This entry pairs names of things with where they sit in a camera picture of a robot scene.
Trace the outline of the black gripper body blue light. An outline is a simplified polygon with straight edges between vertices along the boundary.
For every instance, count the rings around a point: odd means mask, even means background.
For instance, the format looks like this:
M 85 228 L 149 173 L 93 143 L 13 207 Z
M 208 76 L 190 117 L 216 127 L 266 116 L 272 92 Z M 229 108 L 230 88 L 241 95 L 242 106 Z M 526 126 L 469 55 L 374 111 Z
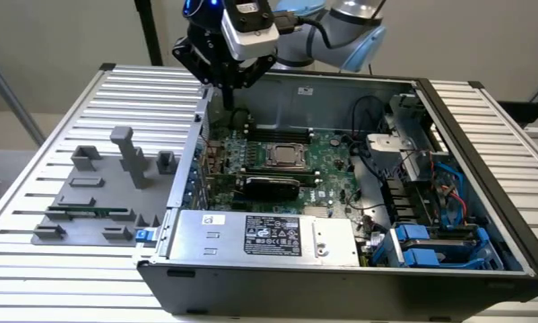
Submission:
M 210 63 L 213 61 L 233 62 L 221 31 L 222 14 L 222 1 L 186 0 L 182 2 L 182 16 L 189 22 L 189 43 Z

